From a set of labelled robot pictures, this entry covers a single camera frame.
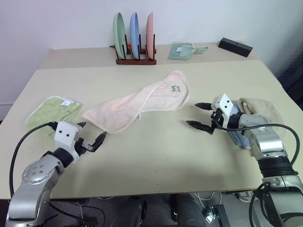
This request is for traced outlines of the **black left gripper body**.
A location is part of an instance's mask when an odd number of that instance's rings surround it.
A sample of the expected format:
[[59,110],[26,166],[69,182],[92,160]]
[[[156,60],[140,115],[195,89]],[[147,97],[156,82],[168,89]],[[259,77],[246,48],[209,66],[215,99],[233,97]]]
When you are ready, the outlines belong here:
[[83,155],[87,151],[92,152],[93,147],[91,145],[85,144],[83,138],[79,138],[78,141],[75,142],[75,151],[78,155]]

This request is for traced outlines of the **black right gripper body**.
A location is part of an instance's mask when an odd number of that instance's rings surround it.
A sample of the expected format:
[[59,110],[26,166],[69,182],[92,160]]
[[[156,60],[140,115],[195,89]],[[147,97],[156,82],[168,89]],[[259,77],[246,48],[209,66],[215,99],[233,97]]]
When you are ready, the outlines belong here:
[[211,118],[212,118],[211,128],[223,127],[224,118],[223,118],[223,112],[220,108],[217,108],[216,111],[213,112]]

